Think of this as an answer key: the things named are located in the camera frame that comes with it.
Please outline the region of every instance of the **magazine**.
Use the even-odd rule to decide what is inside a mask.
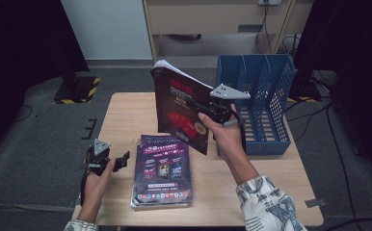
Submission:
[[[151,74],[155,86],[158,132],[176,136],[206,155],[209,130],[201,123],[196,107],[188,104],[186,98],[209,107],[213,88],[166,61],[158,61]]]
[[[174,136],[141,135],[130,206],[180,208],[192,203],[189,146]]]

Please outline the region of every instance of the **sleeve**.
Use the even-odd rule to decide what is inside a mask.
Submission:
[[[71,220],[66,224],[64,231],[97,231],[98,226],[94,223],[85,222],[82,220]]]
[[[294,201],[276,188],[265,175],[249,180],[236,189],[246,230],[306,230],[297,220]]]

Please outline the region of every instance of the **book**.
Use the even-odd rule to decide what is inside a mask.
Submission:
[[[131,208],[188,207],[192,198],[189,146],[171,135],[141,135]]]
[[[191,98],[209,107],[212,87],[182,72],[166,61],[151,70],[155,87],[158,132],[169,133],[206,155],[209,130],[201,123]]]

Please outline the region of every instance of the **white wall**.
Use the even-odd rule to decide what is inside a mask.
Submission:
[[[142,0],[62,0],[86,60],[152,60]]]

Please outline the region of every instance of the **person's left hand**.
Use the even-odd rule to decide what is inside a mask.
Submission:
[[[115,158],[111,158],[101,176],[93,172],[88,174],[84,190],[85,200],[77,219],[95,223],[98,210],[101,207],[102,197],[105,194],[108,180],[115,166],[115,161]]]

